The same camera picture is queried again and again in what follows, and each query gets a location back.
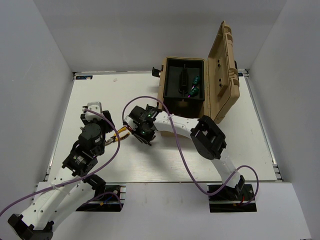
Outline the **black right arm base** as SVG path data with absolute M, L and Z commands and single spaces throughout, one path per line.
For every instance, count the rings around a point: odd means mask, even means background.
M 245 184 L 240 193 L 234 193 L 230 187 L 225 186 L 216 195 L 209 196 L 210 201 L 230 201 L 241 202 L 249 201 L 254 196 L 253 186 L 251 184 Z

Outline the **green orange stubby screwdriver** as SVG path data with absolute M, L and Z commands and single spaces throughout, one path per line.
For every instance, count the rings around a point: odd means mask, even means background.
M 189 98 L 195 97 L 195 96 L 197 96 L 197 95 L 199 94 L 199 92 L 200 92 L 199 87 L 194 86 L 194 87 L 189 91 L 188 97 L 189 97 Z

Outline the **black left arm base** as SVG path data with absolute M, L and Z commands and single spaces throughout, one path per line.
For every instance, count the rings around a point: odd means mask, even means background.
M 124 194 L 126 193 L 125 184 L 106 183 L 96 174 L 85 178 L 83 182 L 89 184 L 94 191 L 94 196 L 90 202 L 98 201 L 105 204 L 111 200 L 116 202 L 124 200 Z

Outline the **yellow black needle-nose pliers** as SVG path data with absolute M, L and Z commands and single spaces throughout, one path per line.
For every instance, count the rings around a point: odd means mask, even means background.
M 118 131 L 118 137 L 117 134 L 115 133 L 112 137 L 110 137 L 106 142 L 105 142 L 105 146 L 108 146 L 110 144 L 113 144 L 115 142 L 118 141 L 122 141 L 127 139 L 131 132 L 128 130 L 128 128 L 126 126 L 123 126 L 122 128 L 120 128 Z

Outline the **tan plastic toolbox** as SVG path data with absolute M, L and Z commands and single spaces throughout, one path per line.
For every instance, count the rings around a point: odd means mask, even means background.
M 176 101 L 164 99 L 167 58 L 204 60 L 204 101 Z M 162 102 L 159 107 L 168 108 L 171 114 L 185 118 L 209 116 L 219 124 L 240 97 L 240 81 L 237 63 L 234 59 L 232 29 L 225 22 L 220 24 L 207 58 L 168 56 L 160 69 L 153 68 L 151 74 L 159 78 L 157 97 Z

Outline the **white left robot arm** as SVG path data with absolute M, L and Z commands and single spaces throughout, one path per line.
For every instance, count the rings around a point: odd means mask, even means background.
M 77 141 L 50 183 L 22 213 L 12 214 L 8 224 L 22 240 L 50 240 L 54 230 L 72 212 L 91 198 L 105 196 L 106 182 L 93 170 L 105 152 L 106 134 L 115 130 L 109 111 L 86 106 L 84 124 Z

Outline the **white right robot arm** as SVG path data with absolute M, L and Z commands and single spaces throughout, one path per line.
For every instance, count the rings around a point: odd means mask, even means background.
M 186 118 L 147 105 L 146 108 L 135 106 L 123 123 L 133 136 L 149 146 L 156 131 L 176 133 L 192 140 L 199 155 L 210 160 L 219 173 L 224 184 L 221 192 L 227 199 L 233 201 L 243 195 L 245 179 L 232 160 L 222 158 L 227 147 L 226 136 L 209 116 Z

